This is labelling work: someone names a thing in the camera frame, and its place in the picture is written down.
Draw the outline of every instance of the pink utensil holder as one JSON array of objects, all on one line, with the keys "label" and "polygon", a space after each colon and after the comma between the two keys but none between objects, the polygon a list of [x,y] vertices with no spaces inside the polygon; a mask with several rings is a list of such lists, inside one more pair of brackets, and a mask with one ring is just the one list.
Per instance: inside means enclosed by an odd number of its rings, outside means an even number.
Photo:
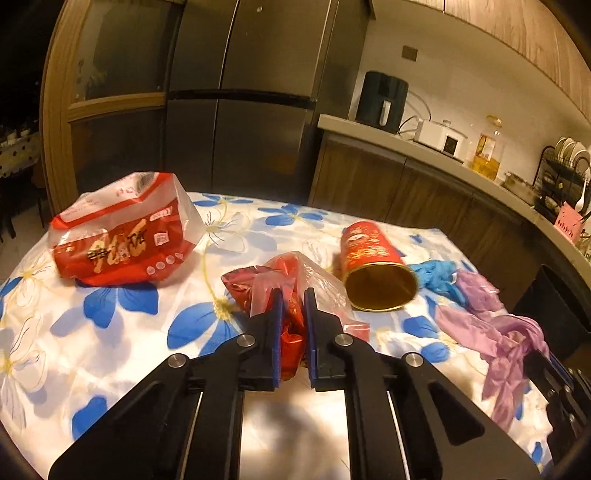
[{"label": "pink utensil holder", "polygon": [[554,226],[573,244],[579,239],[583,230],[581,218],[583,216],[579,212],[564,202]]}]

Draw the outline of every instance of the can opening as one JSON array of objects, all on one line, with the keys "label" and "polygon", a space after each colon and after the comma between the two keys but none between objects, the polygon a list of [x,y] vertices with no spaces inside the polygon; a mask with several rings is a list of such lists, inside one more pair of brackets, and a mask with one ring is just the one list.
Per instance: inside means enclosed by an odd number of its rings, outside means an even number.
[{"label": "can opening", "polygon": [[352,305],[367,312],[398,309],[418,291],[414,272],[395,263],[363,265],[349,273],[345,287]]}]

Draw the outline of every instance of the white spoon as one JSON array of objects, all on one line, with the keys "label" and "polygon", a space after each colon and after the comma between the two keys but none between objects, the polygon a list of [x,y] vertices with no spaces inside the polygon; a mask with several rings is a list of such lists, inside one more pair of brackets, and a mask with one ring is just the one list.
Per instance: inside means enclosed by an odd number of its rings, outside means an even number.
[{"label": "white spoon", "polygon": [[589,180],[591,180],[591,170],[587,169],[587,170],[585,170],[585,181],[583,182],[583,194],[581,195],[581,198],[577,202],[577,205],[574,206],[574,209],[577,212],[580,212],[581,210],[583,210],[583,206],[585,205],[585,188],[587,187],[587,182]]}]

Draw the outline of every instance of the polka dot tablecloth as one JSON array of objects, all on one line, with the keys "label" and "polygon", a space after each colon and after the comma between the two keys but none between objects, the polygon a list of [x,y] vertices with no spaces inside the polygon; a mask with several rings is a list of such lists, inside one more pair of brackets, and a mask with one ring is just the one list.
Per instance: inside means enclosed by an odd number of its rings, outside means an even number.
[{"label": "polka dot tablecloth", "polygon": [[[263,200],[190,197],[207,232],[165,281],[112,288],[64,281],[43,238],[1,288],[0,419],[43,478],[166,357],[211,353],[242,331],[244,319],[234,314],[222,274],[293,250],[329,268],[343,228],[358,220]],[[474,269],[438,230],[381,227],[407,264],[438,259]],[[481,400],[488,365],[439,331],[438,304],[460,308],[421,290],[404,309],[355,315],[370,324],[378,352],[420,352],[490,414],[494,398]],[[550,460],[545,405],[532,388],[509,431],[540,467]],[[241,478],[348,479],[343,393],[312,391],[302,368],[275,393],[247,393]]]}]

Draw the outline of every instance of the red plastic bag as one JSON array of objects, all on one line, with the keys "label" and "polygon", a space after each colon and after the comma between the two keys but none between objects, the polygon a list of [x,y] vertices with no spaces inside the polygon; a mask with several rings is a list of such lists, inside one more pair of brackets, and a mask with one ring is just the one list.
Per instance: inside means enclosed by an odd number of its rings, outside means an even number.
[{"label": "red plastic bag", "polygon": [[167,278],[205,233],[177,177],[132,173],[81,196],[50,223],[63,278],[102,287]]},{"label": "red plastic bag", "polygon": [[222,282],[248,315],[267,311],[271,292],[283,292],[285,312],[281,332],[281,379],[296,374],[306,348],[306,326],[302,312],[304,292],[314,288],[318,308],[337,315],[343,330],[369,340],[369,325],[353,318],[343,284],[300,252],[271,258],[264,266],[239,268],[222,276]]}]

